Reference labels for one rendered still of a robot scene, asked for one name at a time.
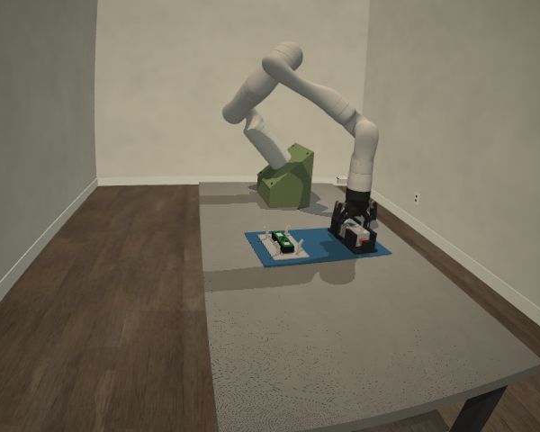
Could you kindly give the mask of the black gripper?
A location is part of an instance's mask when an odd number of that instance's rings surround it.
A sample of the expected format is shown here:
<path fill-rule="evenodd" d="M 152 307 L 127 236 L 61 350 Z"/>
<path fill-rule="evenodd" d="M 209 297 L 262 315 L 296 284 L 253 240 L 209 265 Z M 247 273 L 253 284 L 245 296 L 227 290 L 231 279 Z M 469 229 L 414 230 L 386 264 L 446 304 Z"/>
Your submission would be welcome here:
<path fill-rule="evenodd" d="M 346 201 L 339 202 L 336 201 L 335 208 L 332 215 L 332 220 L 337 222 L 337 234 L 342 236 L 344 222 L 348 220 L 351 216 L 364 217 L 364 226 L 370 228 L 370 222 L 376 220 L 377 215 L 377 202 L 371 200 L 370 202 L 365 202 L 370 200 L 370 192 L 358 192 L 346 188 Z M 358 202 L 359 201 L 359 202 Z M 343 208 L 345 209 L 343 210 Z M 367 212 L 367 208 L 370 207 L 370 216 Z M 341 210 L 343 210 L 341 212 Z M 341 215 L 340 215 L 341 213 Z M 340 217 L 340 218 L 339 218 Z M 342 220 L 341 220 L 342 219 Z"/>

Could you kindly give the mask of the blue flat mat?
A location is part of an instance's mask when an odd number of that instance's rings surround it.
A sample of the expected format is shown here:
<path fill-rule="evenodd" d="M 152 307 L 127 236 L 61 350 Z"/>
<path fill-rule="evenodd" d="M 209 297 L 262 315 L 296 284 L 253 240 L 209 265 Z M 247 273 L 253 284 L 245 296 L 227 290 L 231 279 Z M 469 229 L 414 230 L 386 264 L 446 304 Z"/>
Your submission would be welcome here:
<path fill-rule="evenodd" d="M 264 268 L 392 254 L 376 241 L 377 233 L 372 229 L 365 227 L 370 232 L 369 239 L 359 239 L 362 246 L 356 247 L 357 235 L 346 229 L 345 238 L 339 236 L 337 224 L 331 219 L 330 228 L 288 230 L 288 225 L 285 230 L 276 231 L 269 231 L 264 226 L 265 231 L 249 232 L 248 241 Z"/>

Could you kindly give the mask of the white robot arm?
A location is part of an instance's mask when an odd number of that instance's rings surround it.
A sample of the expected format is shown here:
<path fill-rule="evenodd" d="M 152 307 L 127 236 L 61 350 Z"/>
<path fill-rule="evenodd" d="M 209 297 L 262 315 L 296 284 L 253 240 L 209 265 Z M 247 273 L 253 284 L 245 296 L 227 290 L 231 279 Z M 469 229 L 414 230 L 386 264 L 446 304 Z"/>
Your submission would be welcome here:
<path fill-rule="evenodd" d="M 223 118 L 231 124 L 238 124 L 246 118 L 243 131 L 246 137 L 272 169 L 283 167 L 291 159 L 291 154 L 266 125 L 255 106 L 264 101 L 279 83 L 289 87 L 315 103 L 355 138 L 349 174 L 339 176 L 337 183 L 354 191 L 370 192 L 374 155 L 379 139 L 376 125 L 334 89 L 307 81 L 293 72 L 302 60 L 302 49 L 296 43 L 283 41 L 277 44 L 263 57 L 262 66 L 247 78 L 234 98 L 224 105 Z"/>

